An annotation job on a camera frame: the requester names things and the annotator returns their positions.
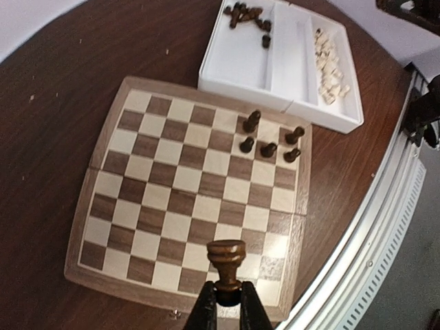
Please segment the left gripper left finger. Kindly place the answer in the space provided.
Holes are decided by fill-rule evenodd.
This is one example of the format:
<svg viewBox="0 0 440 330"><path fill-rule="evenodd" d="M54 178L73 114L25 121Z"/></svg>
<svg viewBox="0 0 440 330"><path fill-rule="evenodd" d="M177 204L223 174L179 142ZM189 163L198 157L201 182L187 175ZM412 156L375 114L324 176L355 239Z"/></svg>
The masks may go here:
<svg viewBox="0 0 440 330"><path fill-rule="evenodd" d="M194 307L184 325L184 330L216 330L217 297L212 281L203 285Z"/></svg>

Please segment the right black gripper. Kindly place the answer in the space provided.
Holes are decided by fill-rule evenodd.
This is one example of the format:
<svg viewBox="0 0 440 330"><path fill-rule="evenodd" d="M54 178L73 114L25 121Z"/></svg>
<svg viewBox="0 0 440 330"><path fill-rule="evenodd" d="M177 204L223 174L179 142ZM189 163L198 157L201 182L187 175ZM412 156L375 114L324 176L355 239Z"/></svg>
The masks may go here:
<svg viewBox="0 0 440 330"><path fill-rule="evenodd" d="M439 0L376 0L376 7L439 36Z"/></svg>

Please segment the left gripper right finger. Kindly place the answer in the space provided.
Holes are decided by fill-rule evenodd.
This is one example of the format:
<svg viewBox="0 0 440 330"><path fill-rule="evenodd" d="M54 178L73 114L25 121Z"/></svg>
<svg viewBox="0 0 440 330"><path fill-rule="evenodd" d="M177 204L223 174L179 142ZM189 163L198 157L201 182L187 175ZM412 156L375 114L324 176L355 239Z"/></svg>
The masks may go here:
<svg viewBox="0 0 440 330"><path fill-rule="evenodd" d="M256 289L250 281L242 282L240 305L240 330L273 329Z"/></svg>

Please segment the dark chess pawn piece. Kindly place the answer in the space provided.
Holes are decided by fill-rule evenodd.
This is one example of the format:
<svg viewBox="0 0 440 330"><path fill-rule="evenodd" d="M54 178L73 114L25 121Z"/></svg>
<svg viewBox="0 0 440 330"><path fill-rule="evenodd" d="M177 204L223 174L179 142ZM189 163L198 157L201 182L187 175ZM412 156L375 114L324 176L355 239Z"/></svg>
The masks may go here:
<svg viewBox="0 0 440 330"><path fill-rule="evenodd" d="M290 151L283 153L283 159L287 163L293 163L301 155L301 150L298 148L293 148Z"/></svg>

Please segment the dark chess rook piece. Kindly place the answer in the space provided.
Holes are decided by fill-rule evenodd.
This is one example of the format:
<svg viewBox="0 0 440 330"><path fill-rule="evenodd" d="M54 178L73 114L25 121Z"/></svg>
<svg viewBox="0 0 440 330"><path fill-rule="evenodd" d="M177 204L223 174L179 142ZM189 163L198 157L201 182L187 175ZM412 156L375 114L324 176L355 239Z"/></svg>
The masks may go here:
<svg viewBox="0 0 440 330"><path fill-rule="evenodd" d="M301 126L297 126L292 132L285 134L285 142L289 145L295 145L304 134L305 129Z"/></svg>

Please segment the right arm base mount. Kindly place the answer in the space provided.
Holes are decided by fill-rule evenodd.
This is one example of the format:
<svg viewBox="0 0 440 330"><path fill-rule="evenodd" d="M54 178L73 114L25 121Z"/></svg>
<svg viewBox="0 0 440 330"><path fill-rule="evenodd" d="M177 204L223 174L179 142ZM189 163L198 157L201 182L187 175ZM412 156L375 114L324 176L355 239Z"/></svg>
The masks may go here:
<svg viewBox="0 0 440 330"><path fill-rule="evenodd" d="M428 84L421 77L419 88L410 92L406 115L402 124L411 143L420 147L424 141L430 148L439 150L439 75Z"/></svg>

